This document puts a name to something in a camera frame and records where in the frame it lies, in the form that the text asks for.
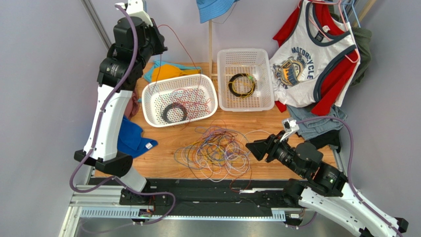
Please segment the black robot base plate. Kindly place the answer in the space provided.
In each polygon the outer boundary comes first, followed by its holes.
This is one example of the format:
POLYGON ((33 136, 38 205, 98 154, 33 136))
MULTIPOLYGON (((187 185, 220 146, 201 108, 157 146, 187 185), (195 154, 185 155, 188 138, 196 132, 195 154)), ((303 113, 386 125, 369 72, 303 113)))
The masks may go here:
POLYGON ((91 196, 111 198, 117 205, 151 206, 157 215, 169 212, 181 217, 271 217, 284 211, 286 219, 312 217, 314 212, 291 204, 281 195, 286 180, 210 180, 148 179, 145 195, 125 190, 110 180, 91 196))

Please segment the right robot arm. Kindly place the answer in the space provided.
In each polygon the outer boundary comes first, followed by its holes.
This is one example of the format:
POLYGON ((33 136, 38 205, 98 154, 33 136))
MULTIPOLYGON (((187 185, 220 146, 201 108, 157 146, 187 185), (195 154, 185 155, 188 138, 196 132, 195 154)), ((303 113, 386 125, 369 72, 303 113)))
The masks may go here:
POLYGON ((353 191, 347 176, 323 162, 323 154, 315 146, 304 142, 292 147, 287 139, 281 139, 284 134, 271 134, 247 143, 246 147, 257 160, 278 160, 307 180, 288 180, 282 190, 288 205, 312 209, 356 237, 400 237, 407 231, 407 220, 384 213, 353 191))

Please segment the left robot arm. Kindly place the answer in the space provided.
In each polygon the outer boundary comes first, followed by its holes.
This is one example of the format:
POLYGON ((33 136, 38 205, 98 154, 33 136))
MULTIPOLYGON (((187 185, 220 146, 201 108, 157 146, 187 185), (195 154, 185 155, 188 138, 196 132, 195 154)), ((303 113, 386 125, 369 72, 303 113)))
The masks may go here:
POLYGON ((101 62, 98 73, 98 98, 92 129, 83 149, 75 151, 79 167, 95 167, 123 186, 120 202, 147 204, 150 182, 134 167, 133 158, 118 150, 118 135, 124 112, 137 80, 143 76, 151 56, 167 51, 165 38, 154 19, 132 16, 114 26, 115 43, 101 62))

